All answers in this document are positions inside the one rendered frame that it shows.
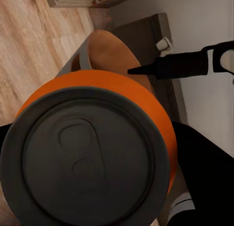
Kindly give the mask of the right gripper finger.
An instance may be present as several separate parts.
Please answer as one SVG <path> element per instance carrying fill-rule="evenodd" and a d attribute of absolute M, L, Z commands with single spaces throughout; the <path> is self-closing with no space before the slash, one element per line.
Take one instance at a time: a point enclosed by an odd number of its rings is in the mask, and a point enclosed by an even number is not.
<path fill-rule="evenodd" d="M 152 64 L 144 65 L 141 67 L 135 67 L 128 70 L 129 74 L 144 74 L 144 75 L 153 75 L 156 74 L 156 61 Z"/>

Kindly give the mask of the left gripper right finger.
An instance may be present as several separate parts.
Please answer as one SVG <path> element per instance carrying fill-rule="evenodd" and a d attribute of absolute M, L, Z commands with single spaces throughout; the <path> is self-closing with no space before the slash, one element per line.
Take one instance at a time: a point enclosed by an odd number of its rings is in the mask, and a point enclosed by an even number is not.
<path fill-rule="evenodd" d="M 201 226 L 234 226 L 234 158 L 192 127 L 172 125 L 178 165 Z"/>

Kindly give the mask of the trash can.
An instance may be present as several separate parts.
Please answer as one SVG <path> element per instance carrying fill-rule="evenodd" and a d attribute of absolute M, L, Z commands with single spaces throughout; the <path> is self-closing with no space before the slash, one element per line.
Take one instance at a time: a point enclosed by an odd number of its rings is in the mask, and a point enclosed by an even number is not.
<path fill-rule="evenodd" d="M 135 67 L 141 67 L 141 64 L 128 46 L 109 31 L 101 29 L 90 33 L 55 78 L 81 70 L 110 71 L 129 77 L 154 95 L 147 75 L 128 73 Z"/>

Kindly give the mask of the can of soda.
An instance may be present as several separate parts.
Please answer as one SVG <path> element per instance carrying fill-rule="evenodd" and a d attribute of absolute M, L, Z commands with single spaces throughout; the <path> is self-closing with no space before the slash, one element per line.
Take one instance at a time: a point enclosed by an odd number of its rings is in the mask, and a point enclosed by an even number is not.
<path fill-rule="evenodd" d="M 22 226 L 150 226 L 177 157 L 172 122 L 151 92 L 81 70 L 23 104 L 1 148 L 0 182 Z"/>

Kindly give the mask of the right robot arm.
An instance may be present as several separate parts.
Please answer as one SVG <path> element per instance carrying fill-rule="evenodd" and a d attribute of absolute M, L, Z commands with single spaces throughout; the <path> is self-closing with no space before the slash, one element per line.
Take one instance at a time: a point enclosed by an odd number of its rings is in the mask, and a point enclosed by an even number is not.
<path fill-rule="evenodd" d="M 214 50 L 214 72 L 234 74 L 234 41 L 207 46 L 200 52 L 179 54 L 175 54 L 175 50 L 167 37 L 160 40 L 156 45 L 161 52 L 160 57 L 155 58 L 152 64 L 129 69 L 129 74 L 155 74 L 158 80 L 207 75 L 208 50 Z"/>

